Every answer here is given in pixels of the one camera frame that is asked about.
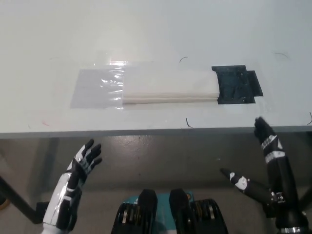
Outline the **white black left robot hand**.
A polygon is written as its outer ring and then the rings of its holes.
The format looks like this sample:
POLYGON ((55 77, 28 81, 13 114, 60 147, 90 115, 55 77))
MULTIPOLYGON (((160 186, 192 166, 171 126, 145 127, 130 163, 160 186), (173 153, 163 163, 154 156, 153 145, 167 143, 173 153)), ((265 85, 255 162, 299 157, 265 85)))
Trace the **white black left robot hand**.
POLYGON ((95 166, 102 162, 101 144, 89 140, 61 174, 43 218, 43 234, 68 234, 76 224, 82 187, 95 166))

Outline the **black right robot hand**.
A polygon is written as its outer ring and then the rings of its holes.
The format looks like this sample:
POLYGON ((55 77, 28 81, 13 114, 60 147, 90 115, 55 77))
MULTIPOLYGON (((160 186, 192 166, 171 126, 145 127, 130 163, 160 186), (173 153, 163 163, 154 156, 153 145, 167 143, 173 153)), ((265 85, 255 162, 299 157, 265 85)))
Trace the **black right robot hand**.
POLYGON ((244 195, 259 202, 275 218, 280 234, 307 234, 309 223, 299 207, 299 197, 289 158, 273 128, 262 117, 254 123, 254 135, 263 151, 269 187, 229 169, 221 173, 244 195))

